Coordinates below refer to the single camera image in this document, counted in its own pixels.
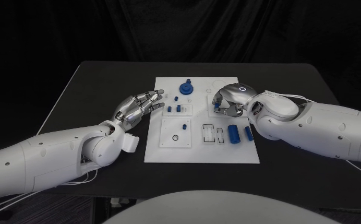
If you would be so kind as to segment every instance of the blue part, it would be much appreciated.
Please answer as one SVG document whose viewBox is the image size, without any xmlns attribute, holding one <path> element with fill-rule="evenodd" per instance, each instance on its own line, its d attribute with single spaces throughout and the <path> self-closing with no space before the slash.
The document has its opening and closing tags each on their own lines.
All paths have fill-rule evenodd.
<svg viewBox="0 0 361 224">
<path fill-rule="evenodd" d="M 245 134 L 247 134 L 247 137 L 248 137 L 248 141 L 251 141 L 252 140 L 252 136 L 251 136 L 251 132 L 250 132 L 250 127 L 248 126 L 245 126 Z"/>
<path fill-rule="evenodd" d="M 227 133 L 228 133 L 228 139 L 231 141 L 231 144 L 240 143 L 238 129 L 237 129 L 235 125 L 228 125 L 227 126 Z"/>
<path fill-rule="evenodd" d="M 182 95 L 189 95 L 192 93 L 192 85 L 189 83 L 182 83 L 178 87 L 178 91 Z"/>
</svg>

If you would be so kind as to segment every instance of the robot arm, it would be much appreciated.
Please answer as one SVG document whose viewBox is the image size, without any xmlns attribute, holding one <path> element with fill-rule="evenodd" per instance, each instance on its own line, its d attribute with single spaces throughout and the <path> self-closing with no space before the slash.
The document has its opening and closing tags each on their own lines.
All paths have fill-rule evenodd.
<svg viewBox="0 0 361 224">
<path fill-rule="evenodd" d="M 51 188 L 133 152 L 139 138 L 124 133 L 163 103 L 162 90 L 129 96 L 109 121 L 31 137 L 0 150 L 0 197 Z"/>
<path fill-rule="evenodd" d="M 265 139 L 281 139 L 326 157 L 361 161 L 361 112 L 314 102 L 294 104 L 284 96 L 268 91 L 257 94 L 247 85 L 231 84 L 214 96 L 214 111 L 237 117 L 237 109 L 244 109 Z M 229 104 L 227 109 L 216 107 L 222 99 Z"/>
</svg>

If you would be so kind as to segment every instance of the table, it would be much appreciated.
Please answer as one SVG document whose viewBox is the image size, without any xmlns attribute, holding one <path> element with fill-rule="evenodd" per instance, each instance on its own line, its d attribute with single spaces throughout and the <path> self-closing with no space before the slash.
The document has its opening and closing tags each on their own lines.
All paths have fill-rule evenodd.
<svg viewBox="0 0 361 224">
<path fill-rule="evenodd" d="M 307 64 L 81 62 L 40 133 L 97 125 L 119 102 L 152 90 L 155 77 L 166 76 L 237 76 L 258 92 L 337 104 Z M 260 164 L 143 163 L 147 124 L 146 115 L 129 131 L 140 139 L 133 154 L 122 152 L 90 183 L 47 192 L 147 199 L 178 191 L 222 190 L 300 206 L 361 209 L 361 173 L 345 161 L 265 140 L 252 129 Z"/>
</svg>

